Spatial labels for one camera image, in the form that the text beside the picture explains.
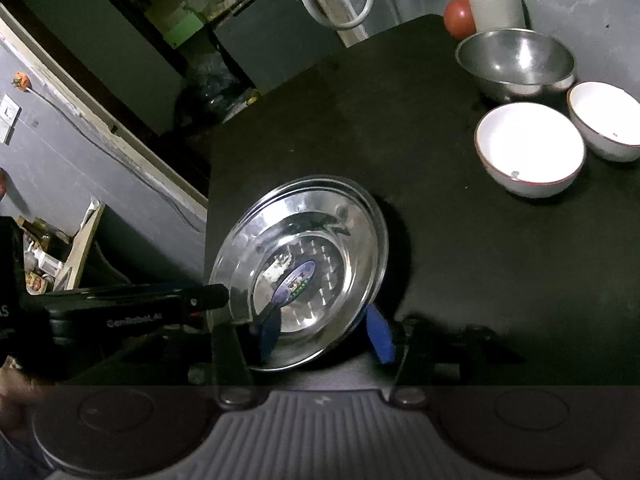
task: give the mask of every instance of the metal lid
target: metal lid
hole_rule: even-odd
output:
[[[235,225],[209,283],[230,291],[234,323],[283,305],[275,371],[319,356],[360,320],[380,288],[388,255],[385,221],[358,184],[334,176],[289,182],[260,199]],[[208,314],[209,325],[214,314]]]

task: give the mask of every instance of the tomato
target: tomato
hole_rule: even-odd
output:
[[[476,23],[468,0],[451,0],[444,9],[444,27],[456,40],[476,33]]]

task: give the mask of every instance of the electrical socket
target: electrical socket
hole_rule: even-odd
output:
[[[0,142],[7,142],[20,110],[21,108],[7,94],[4,94],[0,103]]]

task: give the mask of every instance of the table surface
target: table surface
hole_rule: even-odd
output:
[[[323,60],[217,130],[206,276],[262,195],[341,175],[383,207],[391,252],[377,303],[397,319],[487,325],[539,383],[640,383],[639,165],[589,153],[564,193],[509,194],[474,151],[488,107],[454,49],[440,16],[417,18]],[[346,387],[378,380],[370,357],[351,361],[360,371]]]

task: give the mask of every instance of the screw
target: screw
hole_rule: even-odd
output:
[[[394,399],[402,406],[418,408],[426,402],[427,395],[416,386],[404,386],[394,391]]]
[[[243,386],[229,386],[220,390],[220,400],[227,406],[242,407],[248,405],[252,399],[251,390]]]

